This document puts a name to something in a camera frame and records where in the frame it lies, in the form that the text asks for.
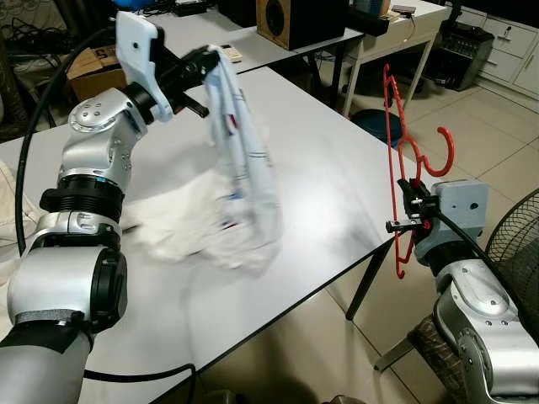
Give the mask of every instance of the white desk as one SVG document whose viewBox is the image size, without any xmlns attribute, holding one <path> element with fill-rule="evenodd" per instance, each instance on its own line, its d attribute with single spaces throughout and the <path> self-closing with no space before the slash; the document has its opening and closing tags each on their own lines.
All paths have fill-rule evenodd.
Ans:
<svg viewBox="0 0 539 404">
<path fill-rule="evenodd" d="M 239 80 L 250 109 L 269 127 L 284 219 L 278 256 L 259 275 L 213 268 L 199 256 L 162 263 L 125 235 L 129 304 L 120 322 L 97 336 L 88 369 L 142 374 L 188 362 L 204 368 L 390 239 L 385 145 L 269 68 Z M 202 88 L 191 95 L 204 102 Z M 127 199 L 177 188 L 211 167 L 208 137 L 209 122 L 187 110 L 167 125 L 153 124 L 133 152 Z M 35 135 L 26 179 L 32 200 L 55 186 L 66 139 L 66 126 Z M 9 167 L 16 167 L 20 143 L 0 146 Z M 85 380 L 83 399 L 149 402 L 186 376 L 130 385 Z"/>
<path fill-rule="evenodd" d="M 364 36 L 361 32 L 347 28 L 344 30 L 343 36 L 295 50 L 286 50 L 274 42 L 267 40 L 262 35 L 259 35 L 256 32 L 256 27 L 241 28 L 216 10 L 209 10 L 207 13 L 182 18 L 171 14 L 159 15 L 151 17 L 149 20 L 163 27 L 165 31 L 165 45 L 176 56 L 183 56 L 194 48 L 207 44 L 229 44 L 234 46 L 243 55 L 243 60 L 234 64 L 237 73 L 248 72 L 276 61 L 308 55 L 311 70 L 315 75 L 316 88 L 320 88 L 321 83 L 312 53 L 336 46 L 337 57 L 335 58 L 329 101 L 331 108 L 335 107 L 339 94 L 339 79 L 344 48 L 352 40 L 360 41 Z"/>
<path fill-rule="evenodd" d="M 392 0 L 392 6 L 394 4 L 416 7 L 413 16 L 414 21 L 412 19 L 399 18 L 389 24 L 387 32 L 384 35 L 377 37 L 366 35 L 359 43 L 354 68 L 352 69 L 348 90 L 344 99 L 344 116 L 348 116 L 350 113 L 355 84 L 357 83 L 357 77 L 362 63 L 374 61 L 380 57 L 402 51 L 412 46 L 426 44 L 404 101 L 404 105 L 406 106 L 414 95 L 415 88 L 423 73 L 424 64 L 427 62 L 430 49 L 440 30 L 441 22 L 449 17 L 451 11 L 446 7 L 422 0 Z"/>
</svg>

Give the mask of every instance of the cardboard box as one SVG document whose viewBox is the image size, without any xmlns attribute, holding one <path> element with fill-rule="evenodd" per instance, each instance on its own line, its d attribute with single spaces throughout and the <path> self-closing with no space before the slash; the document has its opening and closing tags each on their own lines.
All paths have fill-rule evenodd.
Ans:
<svg viewBox="0 0 539 404">
<path fill-rule="evenodd" d="M 67 81 L 79 102 L 127 85 L 114 45 L 83 50 L 67 72 Z"/>
</svg>

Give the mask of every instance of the black table leg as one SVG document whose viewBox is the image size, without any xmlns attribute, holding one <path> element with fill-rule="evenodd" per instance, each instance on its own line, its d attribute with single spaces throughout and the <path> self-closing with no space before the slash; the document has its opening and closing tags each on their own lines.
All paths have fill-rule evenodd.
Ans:
<svg viewBox="0 0 539 404">
<path fill-rule="evenodd" d="M 318 96 L 322 96 L 322 80 L 320 79 L 320 72 L 318 71 L 317 61 L 314 58 L 314 53 L 307 54 L 307 60 L 309 61 L 309 67 L 312 74 L 312 84 L 314 86 L 314 93 Z"/>
<path fill-rule="evenodd" d="M 346 44 L 341 42 L 335 48 L 334 76 L 331 80 L 331 93 L 329 95 L 329 108 L 335 109 L 339 96 L 340 71 L 343 68 L 344 51 Z"/>
<path fill-rule="evenodd" d="M 346 320 L 352 320 L 354 318 L 355 313 L 360 308 L 360 304 L 365 298 L 367 291 L 371 287 L 372 281 L 376 277 L 376 274 L 378 274 L 378 269 L 380 269 L 392 244 L 393 239 L 385 242 L 379 248 L 374 250 L 371 261 L 369 262 L 369 266 L 367 267 L 365 275 L 363 275 L 363 279 L 361 280 L 360 287 L 357 288 L 354 299 L 352 299 L 350 307 L 346 311 Z"/>
</svg>

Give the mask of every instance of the black clamp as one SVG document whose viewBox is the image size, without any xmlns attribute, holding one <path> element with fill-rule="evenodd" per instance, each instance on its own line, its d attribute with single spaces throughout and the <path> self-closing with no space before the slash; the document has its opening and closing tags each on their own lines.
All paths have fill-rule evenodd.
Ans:
<svg viewBox="0 0 539 404">
<path fill-rule="evenodd" d="M 404 211 L 408 219 L 386 222 L 387 232 L 429 231 L 427 222 L 435 217 L 436 212 L 440 209 L 438 195 L 431 195 L 424 183 L 421 181 L 416 182 L 415 179 L 410 179 L 409 181 L 399 179 L 397 183 L 403 191 Z"/>
<path fill-rule="evenodd" d="M 219 54 L 215 50 L 210 50 L 208 46 L 202 46 L 178 58 L 163 45 L 155 57 L 157 84 L 170 102 L 174 113 L 189 108 L 205 118 L 210 113 L 208 108 L 184 92 L 204 82 L 208 73 L 219 63 Z"/>
</svg>

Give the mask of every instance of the black cable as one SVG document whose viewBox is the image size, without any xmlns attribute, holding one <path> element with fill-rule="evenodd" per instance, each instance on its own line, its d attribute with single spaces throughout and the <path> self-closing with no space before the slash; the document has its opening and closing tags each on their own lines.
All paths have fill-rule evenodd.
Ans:
<svg viewBox="0 0 539 404">
<path fill-rule="evenodd" d="M 412 38 L 412 37 L 414 36 L 414 34 L 415 34 L 415 20 L 414 20 L 414 16 L 413 16 L 412 14 L 406 14 L 406 18 L 412 20 L 412 25 L 414 26 L 414 28 L 412 29 L 412 34 L 408 35 L 408 38 L 406 38 L 406 39 L 404 40 L 404 42 L 408 42 L 408 40 L 409 40 L 410 38 Z"/>
<path fill-rule="evenodd" d="M 26 171 L 26 161 L 28 159 L 28 152 L 32 136 L 34 135 L 35 127 L 40 120 L 45 108 L 47 108 L 49 98 L 57 90 L 59 84 L 63 82 L 64 75 L 67 69 L 71 66 L 75 58 L 84 51 L 89 44 L 95 41 L 99 36 L 108 32 L 111 29 L 100 29 L 88 38 L 84 39 L 78 44 L 73 52 L 64 60 L 64 62 L 55 71 L 54 76 L 47 84 L 43 95 L 40 98 L 39 103 L 35 107 L 32 118 L 28 123 L 28 129 L 24 135 L 23 144 L 20 147 L 19 166 L 17 169 L 17 183 L 15 184 L 15 231 L 17 233 L 17 245 L 19 246 L 20 255 L 23 254 L 26 248 L 26 241 L 24 240 L 24 227 L 23 227 L 23 190 L 24 190 L 24 174 Z"/>
<path fill-rule="evenodd" d="M 153 381 L 165 379 L 170 376 L 177 375 L 179 373 L 189 370 L 191 372 L 189 376 L 189 393 L 187 395 L 187 404 L 193 402 L 195 396 L 195 382 L 196 382 L 196 368 L 193 364 L 184 364 L 178 368 L 167 370 L 165 372 L 152 373 L 149 375 L 110 375 L 108 373 L 94 372 L 92 370 L 84 370 L 84 378 L 90 380 L 106 381 L 109 383 L 141 383 L 143 381 Z M 179 382 L 167 393 L 176 390 L 182 382 Z"/>
<path fill-rule="evenodd" d="M 456 20 L 461 15 L 462 10 L 462 0 L 451 0 L 451 14 L 446 21 L 442 21 L 440 32 L 443 34 L 445 31 L 453 28 L 456 23 Z"/>
<path fill-rule="evenodd" d="M 53 69 L 56 69 L 58 67 L 58 65 L 55 65 L 54 63 L 52 63 L 51 60 L 49 60 L 49 57 L 47 55 L 38 55 L 40 57 L 40 59 L 46 61 L 50 67 L 52 67 Z"/>
<path fill-rule="evenodd" d="M 13 17 L 11 25 L 3 25 L 2 30 L 8 29 L 10 35 L 4 34 L 9 50 L 26 51 L 30 54 L 64 55 L 71 51 L 74 45 L 72 35 L 63 29 L 54 27 L 38 28 L 22 19 Z"/>
<path fill-rule="evenodd" d="M 443 221 L 447 227 L 452 229 L 464 242 L 466 242 L 466 244 L 468 244 L 468 246 L 487 264 L 489 269 L 492 270 L 492 268 L 494 268 L 494 271 L 497 270 L 492 262 L 492 259 L 490 259 L 487 253 L 483 251 L 482 248 L 468 234 L 466 234 L 463 229 L 457 226 L 454 221 L 441 212 L 438 212 L 436 216 L 438 219 Z"/>
<path fill-rule="evenodd" d="M 54 121 L 54 116 L 52 116 L 50 108 L 47 109 L 47 119 L 49 120 L 49 129 L 56 128 L 56 122 Z"/>
<path fill-rule="evenodd" d="M 172 13 L 176 9 L 176 0 L 157 0 L 154 4 L 144 7 L 142 14 L 146 17 Z"/>
</svg>

